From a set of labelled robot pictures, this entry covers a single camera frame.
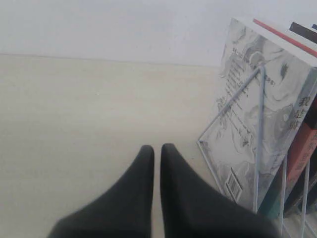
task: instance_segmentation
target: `gray and white book cover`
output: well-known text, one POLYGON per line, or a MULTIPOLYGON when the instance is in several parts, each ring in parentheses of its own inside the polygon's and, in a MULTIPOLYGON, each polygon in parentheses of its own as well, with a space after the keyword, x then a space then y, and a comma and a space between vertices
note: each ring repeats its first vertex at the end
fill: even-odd
MULTIPOLYGON (((215 116, 258 65, 265 66, 261 204, 316 94, 317 70, 237 19, 232 19, 218 77, 215 116)), ((260 75, 200 138, 223 191, 251 209, 260 75)))

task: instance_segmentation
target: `white table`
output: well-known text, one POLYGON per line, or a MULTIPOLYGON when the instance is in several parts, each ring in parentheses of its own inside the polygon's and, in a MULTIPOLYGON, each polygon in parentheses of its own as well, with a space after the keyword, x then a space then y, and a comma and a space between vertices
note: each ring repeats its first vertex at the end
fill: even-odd
POLYGON ((156 153, 153 233, 163 237, 160 148, 210 184, 196 140, 216 68, 0 55, 0 237, 43 238, 105 192, 140 146, 156 153))

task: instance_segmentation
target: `light wooden surface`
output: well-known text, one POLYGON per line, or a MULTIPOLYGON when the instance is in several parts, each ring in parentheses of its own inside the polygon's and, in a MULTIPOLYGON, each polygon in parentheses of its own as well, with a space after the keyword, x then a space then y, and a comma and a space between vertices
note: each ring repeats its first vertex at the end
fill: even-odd
POLYGON ((106 191, 140 146, 156 153, 153 234, 163 237, 160 148, 210 184, 196 140, 216 68, 0 55, 0 237, 43 238, 106 191))

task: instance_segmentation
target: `white wall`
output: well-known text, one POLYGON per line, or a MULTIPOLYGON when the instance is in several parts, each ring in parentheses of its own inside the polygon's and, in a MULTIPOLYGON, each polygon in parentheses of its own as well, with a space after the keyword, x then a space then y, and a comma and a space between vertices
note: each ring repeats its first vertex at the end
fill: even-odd
POLYGON ((197 65, 219 64, 231 16, 288 27, 317 15, 316 0, 0 2, 0 53, 197 65))

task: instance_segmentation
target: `stack of books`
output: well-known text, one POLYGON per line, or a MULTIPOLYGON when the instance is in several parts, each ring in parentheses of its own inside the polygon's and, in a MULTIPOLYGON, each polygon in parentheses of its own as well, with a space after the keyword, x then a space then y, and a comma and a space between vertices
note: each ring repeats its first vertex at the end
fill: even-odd
POLYGON ((307 212, 317 206, 317 30, 293 22, 289 29, 266 20, 233 18, 218 76, 217 115, 258 67, 265 67, 264 106, 258 74, 204 132, 198 143, 220 190, 252 210, 255 159, 258 213, 279 216, 282 162, 287 159, 284 215, 302 207, 305 167, 310 161, 307 212), (257 144, 258 115, 263 136, 257 144))

